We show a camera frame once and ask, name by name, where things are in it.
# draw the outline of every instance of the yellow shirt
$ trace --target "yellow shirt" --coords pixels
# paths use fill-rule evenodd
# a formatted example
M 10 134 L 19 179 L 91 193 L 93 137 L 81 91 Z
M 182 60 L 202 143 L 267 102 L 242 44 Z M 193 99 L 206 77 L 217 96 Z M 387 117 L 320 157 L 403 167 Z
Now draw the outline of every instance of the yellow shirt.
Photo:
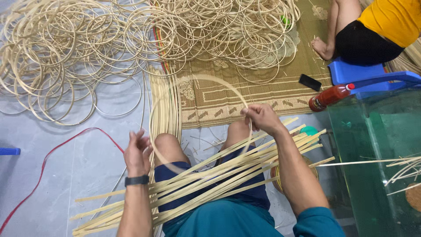
M 421 32 L 421 3 L 419 0 L 374 0 L 357 20 L 406 48 Z

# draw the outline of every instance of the red plastic strap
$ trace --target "red plastic strap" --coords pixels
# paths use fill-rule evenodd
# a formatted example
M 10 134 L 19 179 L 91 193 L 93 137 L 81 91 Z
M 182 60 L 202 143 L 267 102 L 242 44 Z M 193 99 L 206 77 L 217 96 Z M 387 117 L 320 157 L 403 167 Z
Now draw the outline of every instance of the red plastic strap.
M 45 168 L 45 164 L 46 164 L 46 162 L 47 162 L 47 160 L 48 160 L 48 156 L 53 152 L 53 151 L 55 151 L 57 148 L 59 148 L 59 147 L 61 147 L 62 145 L 64 145 L 64 144 L 66 144 L 66 143 L 68 143 L 69 141 L 71 141 L 73 138 L 75 138 L 75 137 L 77 137 L 77 136 L 79 136 L 80 134 L 82 134 L 84 131 L 86 131 L 86 130 L 89 130 L 89 129 L 98 129 L 99 131 L 101 131 L 102 133 L 104 133 L 105 135 L 107 135 L 107 137 L 109 138 L 109 139 L 111 139 L 111 141 L 118 147 L 118 149 L 120 149 L 120 151 L 122 152 L 122 153 L 124 153 L 124 150 L 117 144 L 117 142 L 115 142 L 112 138 L 111 138 L 111 136 L 110 135 L 108 135 L 106 132 L 104 132 L 102 129 L 100 129 L 100 128 L 97 128 L 97 127 L 90 127 L 90 128 L 87 128 L 87 129 L 85 129 L 85 130 L 83 130 L 83 131 L 81 131 L 81 132 L 79 132 L 78 134 L 76 134 L 75 136 L 73 136 L 73 137 L 71 137 L 70 139 L 68 139 L 67 141 L 65 141 L 65 142 L 63 142 L 62 144 L 60 144 L 60 145 L 58 145 L 58 146 L 56 146 L 56 147 L 54 147 L 46 156 L 45 156 L 45 158 L 44 158 L 44 162 L 43 162 L 43 166 L 42 166 L 42 168 L 41 168 L 41 175 L 40 175 L 40 178 L 39 178 L 39 180 L 38 180 L 38 183 L 37 183 L 37 185 L 35 186 L 35 188 L 34 188 L 34 190 L 32 190 L 32 192 L 27 196 L 27 197 L 25 197 L 25 199 L 23 199 L 14 209 L 13 209 L 13 211 L 11 211 L 10 213 L 9 213 L 9 215 L 7 216 L 7 218 L 6 218 L 6 220 L 3 222 L 3 225 L 1 226 L 1 229 L 0 229 L 0 234 L 2 234 L 2 232 L 3 232 L 3 230 L 4 230 L 4 228 L 6 227 L 6 225 L 7 225 L 7 223 L 9 222 L 9 220 L 12 218 L 12 216 L 13 216 L 13 214 L 16 212 L 16 210 L 18 210 L 18 208 L 22 205 L 22 203 L 24 203 L 34 192 L 35 192 L 35 190 L 37 189 L 37 187 L 38 187 L 38 185 L 40 184 L 40 181 L 41 181 L 41 178 L 43 177 L 43 173 L 44 173 L 44 168 Z

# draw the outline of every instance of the person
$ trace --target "person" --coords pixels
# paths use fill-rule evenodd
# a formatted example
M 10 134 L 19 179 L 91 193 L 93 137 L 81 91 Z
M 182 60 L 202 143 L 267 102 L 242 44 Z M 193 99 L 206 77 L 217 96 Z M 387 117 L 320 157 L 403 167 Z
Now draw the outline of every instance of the person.
M 280 180 L 283 191 L 289 200 L 297 224 L 293 227 L 295 236 L 300 237 L 342 237 L 345 236 L 338 222 L 332 216 L 326 196 L 305 161 L 302 159 L 288 130 L 268 104 L 253 104 L 241 111 L 245 119 L 238 120 L 228 127 L 227 139 L 221 150 L 245 139 L 249 135 L 249 119 L 254 130 L 264 130 L 273 136 L 277 144 L 280 164 Z M 143 131 L 130 133 L 130 142 L 124 153 L 128 176 L 147 175 L 150 170 L 148 156 L 151 153 L 147 137 Z M 178 139 L 170 134 L 160 134 L 155 139 L 156 148 L 173 165 L 183 169 L 191 167 L 189 159 L 183 153 Z M 252 143 L 249 150 L 255 148 Z M 238 153 L 225 156 L 226 162 Z M 155 180 L 157 182 L 176 176 L 155 160 Z M 264 180 L 263 174 L 243 183 L 247 186 Z M 186 203 L 191 198 L 203 193 L 199 190 L 170 203 L 159 206 L 159 211 L 166 211 Z M 196 209 L 164 223 L 166 237 L 224 237 L 224 236 L 282 236 L 274 228 L 274 219 L 268 210 L 270 203 L 265 185 L 234 194 L 230 197 L 207 202 Z M 150 237 L 153 233 L 152 215 L 149 208 L 147 185 L 128 185 L 118 237 Z
M 335 52 L 356 65 L 395 59 L 421 32 L 420 0 L 374 0 L 362 13 L 359 0 L 332 0 L 328 39 L 312 41 L 313 49 L 330 60 Z

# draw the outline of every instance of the bare foot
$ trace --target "bare foot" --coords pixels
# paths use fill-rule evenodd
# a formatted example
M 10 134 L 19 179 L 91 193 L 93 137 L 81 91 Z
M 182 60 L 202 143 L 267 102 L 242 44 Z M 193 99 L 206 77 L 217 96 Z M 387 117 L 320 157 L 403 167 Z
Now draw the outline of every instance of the bare foot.
M 316 37 L 312 41 L 313 49 L 320 54 L 324 60 L 330 60 L 335 51 L 335 46 L 329 47 L 325 42 L 323 42 L 319 37 Z

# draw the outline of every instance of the teal shirt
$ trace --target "teal shirt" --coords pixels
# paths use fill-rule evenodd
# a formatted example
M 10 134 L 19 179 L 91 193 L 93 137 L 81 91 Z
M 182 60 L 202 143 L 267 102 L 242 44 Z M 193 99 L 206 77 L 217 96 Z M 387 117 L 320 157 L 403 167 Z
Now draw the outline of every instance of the teal shirt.
M 282 237 L 274 220 L 263 208 L 237 199 L 207 202 L 164 226 L 166 237 Z M 296 237 L 344 237 L 345 234 L 329 209 L 314 207 L 303 211 L 293 228 Z

